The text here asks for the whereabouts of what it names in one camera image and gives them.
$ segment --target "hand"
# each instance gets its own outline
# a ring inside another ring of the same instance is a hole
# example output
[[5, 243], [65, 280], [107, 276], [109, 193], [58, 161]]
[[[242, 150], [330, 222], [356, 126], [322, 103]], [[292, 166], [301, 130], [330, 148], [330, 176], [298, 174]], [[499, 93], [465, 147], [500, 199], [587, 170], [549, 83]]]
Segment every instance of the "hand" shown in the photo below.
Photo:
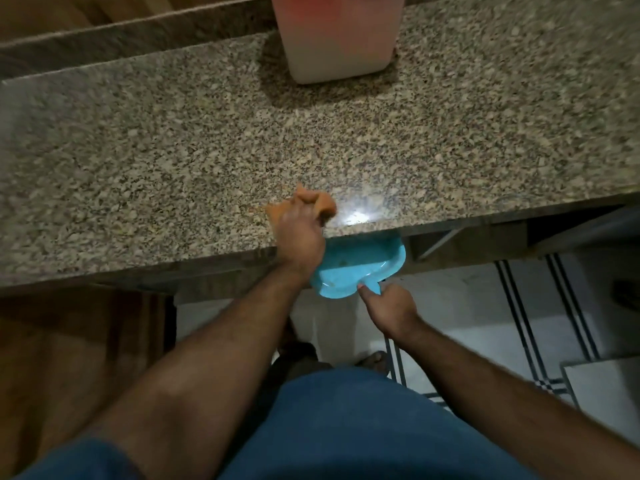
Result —
[[278, 259], [308, 280], [322, 262], [324, 237], [314, 206], [296, 200], [276, 225]]
[[390, 284], [382, 291], [382, 295], [377, 295], [360, 284], [358, 293], [373, 323], [396, 342], [402, 342], [407, 334], [411, 334], [422, 323], [411, 293], [402, 286]]

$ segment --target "blue dustpan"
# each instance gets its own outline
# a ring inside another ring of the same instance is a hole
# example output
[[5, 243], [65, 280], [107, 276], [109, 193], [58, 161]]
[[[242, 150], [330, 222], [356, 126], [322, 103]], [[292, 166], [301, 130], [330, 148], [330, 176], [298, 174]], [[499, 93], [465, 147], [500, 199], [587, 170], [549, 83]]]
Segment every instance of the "blue dustpan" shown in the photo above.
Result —
[[396, 274], [405, 258], [406, 251], [399, 237], [329, 240], [322, 264], [311, 277], [311, 286], [326, 298], [352, 295], [358, 283], [380, 294], [378, 282]]

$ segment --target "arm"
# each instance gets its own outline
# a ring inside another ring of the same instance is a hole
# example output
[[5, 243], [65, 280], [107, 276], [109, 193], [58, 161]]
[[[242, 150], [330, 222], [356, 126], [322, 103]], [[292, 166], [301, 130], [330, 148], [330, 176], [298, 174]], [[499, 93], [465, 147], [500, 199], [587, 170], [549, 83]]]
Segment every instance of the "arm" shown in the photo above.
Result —
[[457, 416], [544, 478], [626, 479], [640, 451], [423, 322], [409, 291], [360, 289], [377, 327], [413, 357]]
[[258, 391], [293, 302], [324, 254], [311, 206], [276, 233], [278, 265], [177, 345], [95, 425], [150, 480], [211, 478]]

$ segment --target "forearm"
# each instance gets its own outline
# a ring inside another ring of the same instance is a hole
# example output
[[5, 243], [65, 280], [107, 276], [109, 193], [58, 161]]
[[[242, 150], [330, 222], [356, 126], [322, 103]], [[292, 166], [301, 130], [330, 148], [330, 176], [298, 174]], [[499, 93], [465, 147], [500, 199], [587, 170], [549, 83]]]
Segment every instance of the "forearm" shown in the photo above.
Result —
[[304, 282], [290, 267], [274, 269], [153, 366], [100, 421], [100, 434], [150, 479], [212, 476]]
[[460, 418], [545, 478], [630, 478], [633, 446], [421, 322], [398, 344]]

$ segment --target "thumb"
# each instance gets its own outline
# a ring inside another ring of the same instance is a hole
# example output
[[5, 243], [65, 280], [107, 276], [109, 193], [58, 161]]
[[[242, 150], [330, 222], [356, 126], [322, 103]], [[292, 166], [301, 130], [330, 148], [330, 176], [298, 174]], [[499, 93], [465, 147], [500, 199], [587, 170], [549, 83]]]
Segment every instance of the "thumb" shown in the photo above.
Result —
[[375, 299], [378, 296], [362, 283], [358, 283], [358, 294], [366, 305], [370, 304], [371, 300]]

